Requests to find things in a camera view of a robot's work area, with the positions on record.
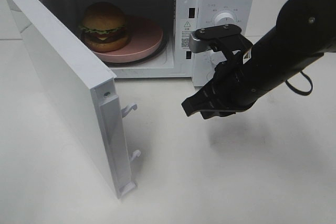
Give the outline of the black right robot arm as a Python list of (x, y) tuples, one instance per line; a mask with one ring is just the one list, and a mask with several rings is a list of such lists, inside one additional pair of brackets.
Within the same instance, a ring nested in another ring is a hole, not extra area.
[(335, 52), (335, 0), (288, 0), (276, 25), (256, 43), (237, 25), (227, 24), (192, 32), (189, 48), (221, 52), (225, 61), (182, 102), (186, 115), (198, 112), (210, 119), (244, 112), (326, 52)]

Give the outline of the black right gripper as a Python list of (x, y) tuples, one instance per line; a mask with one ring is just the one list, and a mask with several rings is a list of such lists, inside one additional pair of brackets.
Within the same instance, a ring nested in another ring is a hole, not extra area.
[(253, 43), (241, 34), (221, 37), (210, 44), (214, 52), (223, 53), (226, 61), (217, 64), (211, 81), (182, 102), (187, 116), (200, 112), (205, 120), (226, 117), (244, 112), (254, 105), (253, 102), (241, 105), (233, 98), (234, 92), (243, 86), (238, 74), (243, 65), (243, 55), (252, 46)]

